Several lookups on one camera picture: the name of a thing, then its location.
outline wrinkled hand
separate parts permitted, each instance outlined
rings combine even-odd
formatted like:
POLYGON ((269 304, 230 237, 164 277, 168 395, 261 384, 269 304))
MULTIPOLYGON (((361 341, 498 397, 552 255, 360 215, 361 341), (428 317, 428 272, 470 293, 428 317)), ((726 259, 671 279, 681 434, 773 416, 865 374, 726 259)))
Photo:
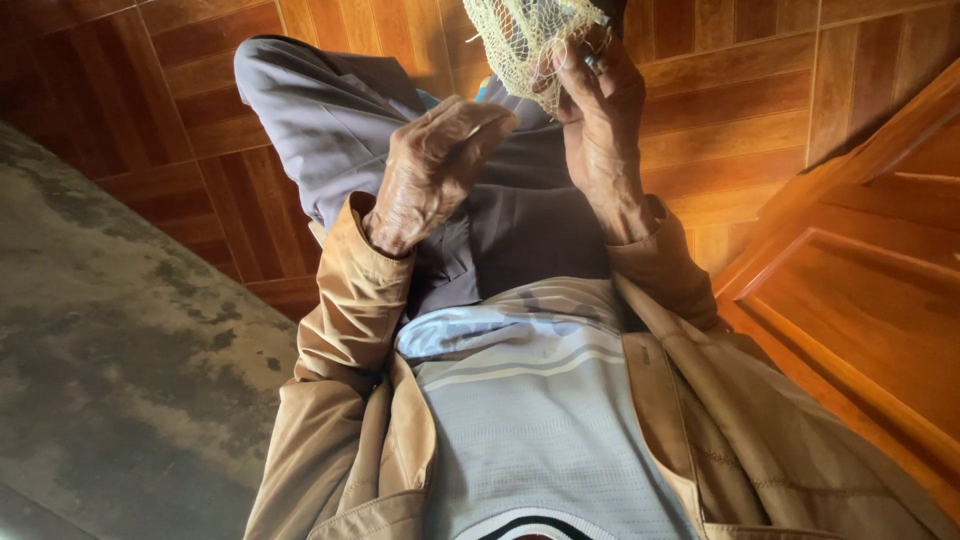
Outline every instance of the wrinkled hand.
POLYGON ((497 104, 452 96, 396 130, 383 185, 363 221, 373 248, 401 258, 429 236, 467 198, 480 168, 516 123, 497 104))
POLYGON ((620 40, 597 30, 588 40, 598 50, 607 42, 597 63, 600 75, 572 44, 555 51, 554 68, 564 88, 557 116, 564 123, 571 180, 587 196, 608 242, 626 245, 658 226, 640 186, 637 143, 646 87, 620 40))

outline jacket sleeve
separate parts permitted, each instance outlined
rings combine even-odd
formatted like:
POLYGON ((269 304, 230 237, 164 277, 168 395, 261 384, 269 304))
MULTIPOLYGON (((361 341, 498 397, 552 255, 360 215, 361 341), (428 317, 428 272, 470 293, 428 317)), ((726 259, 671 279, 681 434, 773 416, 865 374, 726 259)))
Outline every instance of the jacket sleeve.
POLYGON ((700 330, 719 323, 710 277, 686 249, 684 226, 656 195, 647 195, 660 228, 626 246, 607 246, 614 271, 700 330))
POLYGON ((414 255, 377 253, 361 229, 375 199, 352 193, 326 237, 320 303, 300 322, 245 538, 305 538, 356 457, 366 399, 381 382, 414 255))

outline tiled floor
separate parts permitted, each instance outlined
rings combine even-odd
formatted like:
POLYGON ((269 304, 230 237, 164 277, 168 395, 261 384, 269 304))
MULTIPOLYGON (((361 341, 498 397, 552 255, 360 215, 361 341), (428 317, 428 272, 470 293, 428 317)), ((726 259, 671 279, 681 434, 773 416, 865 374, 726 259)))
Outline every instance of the tiled floor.
MULTIPOLYGON (((489 73, 460 0, 0 0, 0 117, 268 303, 316 301, 320 250, 233 82, 245 37, 394 56, 438 96, 489 73)), ((790 176, 960 55, 956 0, 631 0, 643 181, 722 268, 790 176)))

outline elderly man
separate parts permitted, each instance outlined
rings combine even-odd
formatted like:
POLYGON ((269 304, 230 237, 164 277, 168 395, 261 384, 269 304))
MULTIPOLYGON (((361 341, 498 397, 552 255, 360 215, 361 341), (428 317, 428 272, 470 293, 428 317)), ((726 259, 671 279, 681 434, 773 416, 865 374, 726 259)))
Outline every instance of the elderly man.
POLYGON ((557 121, 496 79, 425 110, 393 59, 241 46, 240 90, 328 228, 247 538, 956 538, 721 329, 642 192, 619 40, 599 75, 554 63, 557 121))

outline fishing net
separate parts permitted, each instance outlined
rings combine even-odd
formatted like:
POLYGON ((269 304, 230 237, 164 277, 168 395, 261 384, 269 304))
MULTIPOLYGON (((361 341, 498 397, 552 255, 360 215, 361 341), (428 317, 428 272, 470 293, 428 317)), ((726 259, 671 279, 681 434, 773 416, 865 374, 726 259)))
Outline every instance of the fishing net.
POLYGON ((609 21, 589 0, 464 0, 464 7, 483 38, 490 68, 507 91, 536 101, 551 114, 560 102, 553 52, 569 39, 581 41, 594 24, 609 21))

